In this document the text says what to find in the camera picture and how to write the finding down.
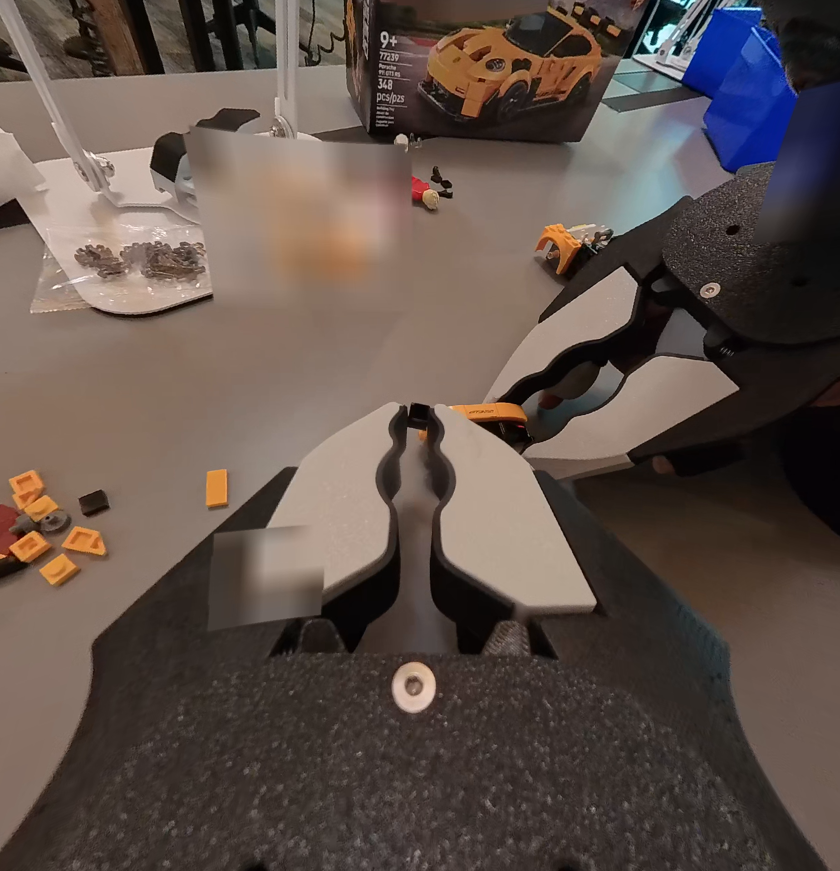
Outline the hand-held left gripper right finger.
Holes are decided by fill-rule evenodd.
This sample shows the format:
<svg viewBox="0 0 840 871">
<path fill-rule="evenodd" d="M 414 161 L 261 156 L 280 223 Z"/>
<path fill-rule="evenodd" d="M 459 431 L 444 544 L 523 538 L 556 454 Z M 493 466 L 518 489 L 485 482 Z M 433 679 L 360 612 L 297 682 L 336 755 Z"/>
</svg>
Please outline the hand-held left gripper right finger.
<svg viewBox="0 0 840 871">
<path fill-rule="evenodd" d="M 459 652 L 479 652 L 506 621 L 594 612 L 598 600 L 531 465 L 444 405 L 431 408 L 427 451 L 439 500 L 429 588 Z"/>
</svg>

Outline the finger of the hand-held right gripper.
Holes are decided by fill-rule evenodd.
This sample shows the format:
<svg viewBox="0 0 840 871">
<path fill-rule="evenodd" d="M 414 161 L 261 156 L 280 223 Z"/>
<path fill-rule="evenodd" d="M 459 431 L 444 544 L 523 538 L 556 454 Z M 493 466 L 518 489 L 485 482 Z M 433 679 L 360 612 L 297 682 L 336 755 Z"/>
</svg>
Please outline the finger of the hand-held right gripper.
<svg viewBox="0 0 840 871">
<path fill-rule="evenodd" d="M 570 480 L 627 470 L 631 453 L 739 390 L 715 363 L 655 355 L 626 376 L 601 406 L 570 419 L 523 453 L 536 471 Z"/>
<path fill-rule="evenodd" d="M 635 320 L 639 285 L 620 267 L 537 323 L 504 364 L 486 402 L 521 405 L 581 365 L 598 362 L 604 345 Z"/>
</svg>

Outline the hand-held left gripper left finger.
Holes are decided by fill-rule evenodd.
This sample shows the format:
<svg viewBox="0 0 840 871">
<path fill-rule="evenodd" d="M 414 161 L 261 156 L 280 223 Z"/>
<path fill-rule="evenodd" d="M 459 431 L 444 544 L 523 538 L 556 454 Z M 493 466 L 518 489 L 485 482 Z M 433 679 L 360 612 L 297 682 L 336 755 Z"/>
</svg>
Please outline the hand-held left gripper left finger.
<svg viewBox="0 0 840 871">
<path fill-rule="evenodd" d="M 323 567 L 320 615 L 350 652 L 400 591 L 393 499 L 403 452 L 404 406 L 392 401 L 308 453 L 269 521 L 270 528 L 311 528 Z"/>
</svg>

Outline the orange and black lego assembly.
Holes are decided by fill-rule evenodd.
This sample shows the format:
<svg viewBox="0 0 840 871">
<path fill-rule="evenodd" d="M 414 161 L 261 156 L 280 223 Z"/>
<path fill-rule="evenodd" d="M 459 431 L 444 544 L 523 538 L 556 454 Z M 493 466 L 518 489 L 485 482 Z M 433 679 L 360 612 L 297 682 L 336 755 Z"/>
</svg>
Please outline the orange and black lego assembly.
<svg viewBox="0 0 840 871">
<path fill-rule="evenodd" d="M 491 432 L 519 454 L 523 454 L 534 441 L 528 429 L 528 417 L 519 405 L 487 402 L 452 405 L 449 408 Z M 426 441 L 427 430 L 418 430 L 418 437 Z"/>
</svg>

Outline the lego set box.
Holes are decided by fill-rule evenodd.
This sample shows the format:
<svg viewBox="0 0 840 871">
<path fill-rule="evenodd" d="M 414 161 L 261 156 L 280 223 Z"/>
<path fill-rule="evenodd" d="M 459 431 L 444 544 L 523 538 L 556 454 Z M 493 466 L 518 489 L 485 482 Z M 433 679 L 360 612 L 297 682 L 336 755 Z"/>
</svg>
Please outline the lego set box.
<svg viewBox="0 0 840 871">
<path fill-rule="evenodd" d="M 579 142 L 642 2 L 347 1 L 347 85 L 373 138 Z"/>
</svg>

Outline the pile of small lego pieces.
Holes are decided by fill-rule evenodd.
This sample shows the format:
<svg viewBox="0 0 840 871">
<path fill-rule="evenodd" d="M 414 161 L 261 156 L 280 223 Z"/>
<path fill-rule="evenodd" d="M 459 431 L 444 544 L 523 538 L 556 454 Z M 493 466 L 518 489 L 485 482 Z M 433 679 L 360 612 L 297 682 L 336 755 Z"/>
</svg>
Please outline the pile of small lego pieces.
<svg viewBox="0 0 840 871">
<path fill-rule="evenodd" d="M 59 588 L 109 557 L 103 533 L 87 526 L 89 517 L 109 508 L 104 491 L 80 498 L 79 524 L 69 506 L 50 494 L 39 470 L 12 476 L 8 486 L 10 501 L 0 503 L 0 583 L 28 573 Z"/>
</svg>

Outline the blue storage bin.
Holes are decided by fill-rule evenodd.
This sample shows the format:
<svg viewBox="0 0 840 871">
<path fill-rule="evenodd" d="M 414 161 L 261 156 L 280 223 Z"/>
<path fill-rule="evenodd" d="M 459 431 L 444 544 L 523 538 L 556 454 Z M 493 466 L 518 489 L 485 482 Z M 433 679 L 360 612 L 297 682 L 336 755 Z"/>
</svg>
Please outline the blue storage bin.
<svg viewBox="0 0 840 871">
<path fill-rule="evenodd" d="M 759 26 L 760 7 L 718 8 L 698 41 L 681 83 L 692 91 L 714 98 L 741 55 L 752 29 Z"/>
<path fill-rule="evenodd" d="M 704 116 L 705 134 L 725 171 L 772 162 L 796 105 L 780 47 L 763 27 L 752 27 Z"/>
</svg>

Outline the black tape strip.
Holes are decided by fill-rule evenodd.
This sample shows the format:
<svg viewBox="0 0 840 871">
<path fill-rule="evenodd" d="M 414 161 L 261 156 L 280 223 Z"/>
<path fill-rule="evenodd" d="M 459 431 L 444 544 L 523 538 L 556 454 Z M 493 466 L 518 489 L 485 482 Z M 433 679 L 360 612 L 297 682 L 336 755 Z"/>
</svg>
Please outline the black tape strip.
<svg viewBox="0 0 840 871">
<path fill-rule="evenodd" d="M 657 71 L 641 69 L 613 76 L 601 104 L 617 113 L 654 108 L 671 102 L 679 82 Z"/>
</svg>

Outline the clear bag of black parts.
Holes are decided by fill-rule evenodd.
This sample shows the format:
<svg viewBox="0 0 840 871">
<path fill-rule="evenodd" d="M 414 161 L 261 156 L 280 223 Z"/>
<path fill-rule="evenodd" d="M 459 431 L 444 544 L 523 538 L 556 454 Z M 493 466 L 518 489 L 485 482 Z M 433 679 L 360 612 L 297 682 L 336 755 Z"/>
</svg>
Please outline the clear bag of black parts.
<svg viewBox="0 0 840 871">
<path fill-rule="evenodd" d="M 198 225 L 63 225 L 47 229 L 44 240 L 33 314 L 95 309 L 144 317 L 213 296 Z"/>
</svg>

